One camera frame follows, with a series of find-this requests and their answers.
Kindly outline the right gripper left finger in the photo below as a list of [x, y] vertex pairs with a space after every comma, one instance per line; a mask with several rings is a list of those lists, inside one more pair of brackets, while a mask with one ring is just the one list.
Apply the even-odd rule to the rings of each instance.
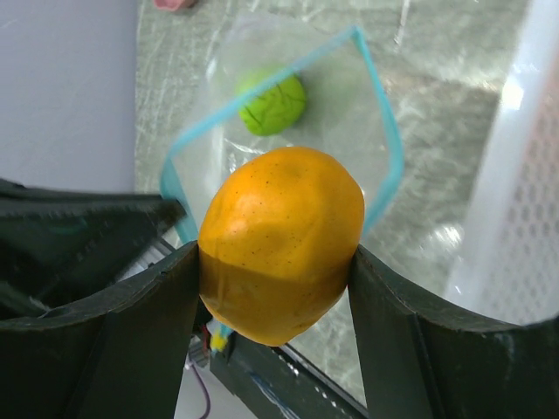
[[189, 243], [45, 316], [3, 321], [2, 417], [172, 417], [197, 301]]

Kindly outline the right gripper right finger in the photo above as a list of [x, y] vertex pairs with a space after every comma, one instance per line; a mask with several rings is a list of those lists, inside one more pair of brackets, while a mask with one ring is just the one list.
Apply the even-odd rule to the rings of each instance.
[[349, 300], [370, 417], [557, 417], [557, 319], [515, 326], [473, 313], [364, 248]]

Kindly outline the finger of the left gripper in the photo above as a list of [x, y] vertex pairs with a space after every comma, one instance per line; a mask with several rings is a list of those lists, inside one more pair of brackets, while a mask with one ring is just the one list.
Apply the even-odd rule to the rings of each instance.
[[186, 215], [173, 198], [1, 181], [1, 318], [40, 317], [114, 284]]

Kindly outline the yellow orange mango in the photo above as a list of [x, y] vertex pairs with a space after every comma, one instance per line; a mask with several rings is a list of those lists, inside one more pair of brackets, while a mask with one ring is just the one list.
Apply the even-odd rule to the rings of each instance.
[[343, 294], [364, 220], [363, 194], [332, 156], [278, 148], [233, 172], [197, 244], [200, 294], [222, 324], [278, 347]]

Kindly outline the green wrinkled fruit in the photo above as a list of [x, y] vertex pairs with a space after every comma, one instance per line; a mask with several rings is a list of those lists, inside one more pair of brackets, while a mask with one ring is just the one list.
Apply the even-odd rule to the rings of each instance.
[[291, 75], [243, 105], [238, 116], [257, 136], [280, 134], [295, 124], [307, 107], [307, 95], [297, 75]]

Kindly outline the clear zip top bag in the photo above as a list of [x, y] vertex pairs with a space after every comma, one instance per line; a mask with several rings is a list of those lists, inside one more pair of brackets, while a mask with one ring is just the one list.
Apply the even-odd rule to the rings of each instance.
[[[239, 109], [291, 75], [304, 86], [304, 114], [280, 134], [251, 134]], [[210, 61], [197, 108], [162, 166], [162, 195], [186, 211], [176, 227], [179, 238], [197, 243], [213, 198], [233, 172], [289, 147], [334, 157], [356, 181], [365, 204], [359, 246], [404, 171], [403, 144], [364, 35], [355, 26], [329, 35], [290, 17], [246, 13]], [[218, 327], [211, 347], [219, 350], [238, 332], [212, 317]]]

